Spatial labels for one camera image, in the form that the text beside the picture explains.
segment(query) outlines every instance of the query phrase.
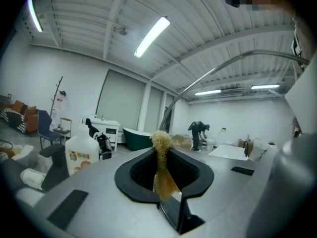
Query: chair leg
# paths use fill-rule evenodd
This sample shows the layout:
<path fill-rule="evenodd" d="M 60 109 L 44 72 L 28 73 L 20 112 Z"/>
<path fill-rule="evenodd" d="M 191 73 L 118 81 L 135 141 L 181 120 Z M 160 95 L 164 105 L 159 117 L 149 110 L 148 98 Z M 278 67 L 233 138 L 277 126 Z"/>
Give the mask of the chair leg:
<path fill-rule="evenodd" d="M 41 150 L 43 150 L 42 137 L 40 136 Z"/>

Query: ceiling light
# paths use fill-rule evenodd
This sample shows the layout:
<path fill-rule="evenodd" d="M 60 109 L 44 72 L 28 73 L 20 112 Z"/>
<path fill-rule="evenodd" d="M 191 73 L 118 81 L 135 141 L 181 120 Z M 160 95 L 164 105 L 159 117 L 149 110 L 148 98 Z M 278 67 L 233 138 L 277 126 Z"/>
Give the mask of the ceiling light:
<path fill-rule="evenodd" d="M 255 89 L 268 89 L 268 88 L 277 88 L 279 87 L 278 84 L 276 85 L 254 85 L 251 87 L 252 90 L 255 90 Z"/>
<path fill-rule="evenodd" d="M 221 93 L 221 90 L 213 90 L 213 91 L 208 91 L 208 92 L 202 92 L 202 93 L 195 93 L 195 95 L 206 95 L 206 94 L 213 94 L 213 93 Z"/>
<path fill-rule="evenodd" d="M 165 18 L 161 17 L 158 22 L 151 28 L 151 30 L 148 32 L 146 37 L 144 37 L 141 44 L 138 46 L 136 52 L 134 53 L 134 56 L 140 58 L 145 50 L 151 45 L 151 43 L 157 38 L 157 36 L 160 35 L 163 30 L 170 25 L 170 21 Z"/>
<path fill-rule="evenodd" d="M 29 10 L 30 10 L 33 22 L 34 22 L 36 28 L 38 29 L 38 31 L 42 32 L 43 29 L 42 29 L 42 27 L 40 25 L 39 19 L 36 16 L 35 11 L 34 11 L 33 1 L 32 0 L 28 0 L 27 2 L 28 2 L 28 6 L 29 6 Z"/>

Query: plastic jug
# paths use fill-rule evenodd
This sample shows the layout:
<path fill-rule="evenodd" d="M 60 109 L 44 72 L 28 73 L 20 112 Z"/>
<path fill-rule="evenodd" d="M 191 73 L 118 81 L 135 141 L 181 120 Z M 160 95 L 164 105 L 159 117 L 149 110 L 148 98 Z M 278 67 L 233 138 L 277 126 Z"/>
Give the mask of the plastic jug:
<path fill-rule="evenodd" d="M 80 124 L 77 134 L 65 143 L 69 175 L 99 160 L 99 143 L 89 136 L 87 125 Z"/>

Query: ceiling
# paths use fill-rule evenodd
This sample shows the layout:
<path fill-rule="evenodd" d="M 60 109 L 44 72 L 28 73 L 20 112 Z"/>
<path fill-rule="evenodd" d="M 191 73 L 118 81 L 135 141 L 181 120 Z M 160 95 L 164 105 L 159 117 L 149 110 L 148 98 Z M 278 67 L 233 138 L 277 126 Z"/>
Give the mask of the ceiling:
<path fill-rule="evenodd" d="M 35 46 L 84 54 L 121 66 L 174 92 L 224 61 L 253 49 L 290 53 L 294 24 L 282 10 L 248 11 L 224 0 L 34 0 L 43 27 L 38 32 L 23 8 L 21 29 Z M 161 16 L 170 26 L 141 58 L 133 54 Z M 283 96 L 294 84 L 288 60 L 253 56 L 210 76 L 186 95 L 206 98 Z M 280 83 L 278 91 L 251 92 L 257 84 Z M 197 98 L 195 93 L 221 89 Z"/>

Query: black pants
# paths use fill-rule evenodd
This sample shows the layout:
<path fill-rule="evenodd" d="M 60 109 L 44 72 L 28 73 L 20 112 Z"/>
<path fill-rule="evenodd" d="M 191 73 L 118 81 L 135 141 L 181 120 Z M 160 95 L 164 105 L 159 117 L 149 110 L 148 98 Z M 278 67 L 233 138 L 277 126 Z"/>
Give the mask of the black pants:
<path fill-rule="evenodd" d="M 198 129 L 195 128 L 195 126 L 192 128 L 192 135 L 193 135 L 193 145 L 194 145 L 194 151 L 198 151 L 198 145 L 199 145 L 199 133 Z"/>

